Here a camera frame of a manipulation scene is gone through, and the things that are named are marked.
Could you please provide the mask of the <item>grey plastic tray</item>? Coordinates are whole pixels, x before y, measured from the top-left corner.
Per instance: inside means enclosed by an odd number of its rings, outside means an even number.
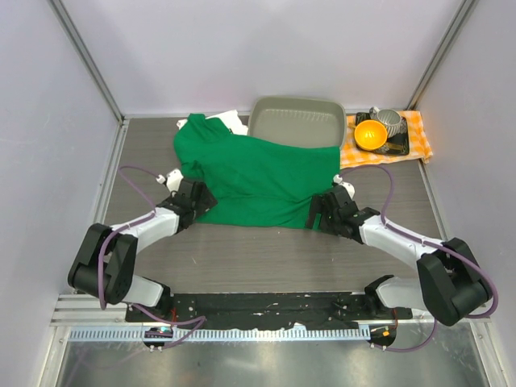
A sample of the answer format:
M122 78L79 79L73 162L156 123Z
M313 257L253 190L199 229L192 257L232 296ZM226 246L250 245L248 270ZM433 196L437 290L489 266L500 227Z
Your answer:
M346 134L345 109L324 99L262 97L248 119L249 136L285 146L341 148Z

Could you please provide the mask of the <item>orange bowl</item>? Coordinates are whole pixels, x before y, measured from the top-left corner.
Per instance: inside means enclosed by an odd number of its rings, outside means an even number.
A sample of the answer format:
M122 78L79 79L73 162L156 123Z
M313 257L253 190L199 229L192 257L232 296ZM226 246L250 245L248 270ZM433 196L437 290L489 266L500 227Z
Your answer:
M388 132L383 123L376 120L364 120L356 125L354 140L356 145L368 152L381 148L388 139Z

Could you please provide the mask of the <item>green t shirt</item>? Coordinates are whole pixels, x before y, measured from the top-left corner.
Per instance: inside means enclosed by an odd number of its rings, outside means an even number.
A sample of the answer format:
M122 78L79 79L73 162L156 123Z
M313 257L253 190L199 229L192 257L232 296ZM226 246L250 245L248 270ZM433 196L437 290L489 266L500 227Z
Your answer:
M191 114L173 139L184 177L203 181L217 205L199 222L302 229L311 198L329 189L340 150L296 148L237 135L221 119Z

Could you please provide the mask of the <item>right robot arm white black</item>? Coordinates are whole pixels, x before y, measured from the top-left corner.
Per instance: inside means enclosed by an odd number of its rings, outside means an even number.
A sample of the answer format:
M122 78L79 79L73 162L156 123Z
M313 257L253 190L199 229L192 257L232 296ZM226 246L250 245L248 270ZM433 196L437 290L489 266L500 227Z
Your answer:
M373 286L373 293L364 298L365 311L373 318L402 307L425 310L450 327L471 318L486 302L495 302L493 287L463 240L427 238L389 221L378 210L360 209L342 185L311 198L306 227L379 249L417 273L414 279L386 277Z

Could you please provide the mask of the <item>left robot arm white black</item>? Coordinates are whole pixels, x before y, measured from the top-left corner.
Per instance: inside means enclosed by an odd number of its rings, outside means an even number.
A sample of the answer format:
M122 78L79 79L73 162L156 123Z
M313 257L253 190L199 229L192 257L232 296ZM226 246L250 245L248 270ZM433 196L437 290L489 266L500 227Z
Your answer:
M173 308L171 290L135 275L136 257L157 241L187 229L216 205L204 182L183 178L148 214L114 226L93 224L69 270L68 284L103 306L137 304L153 321L164 321Z

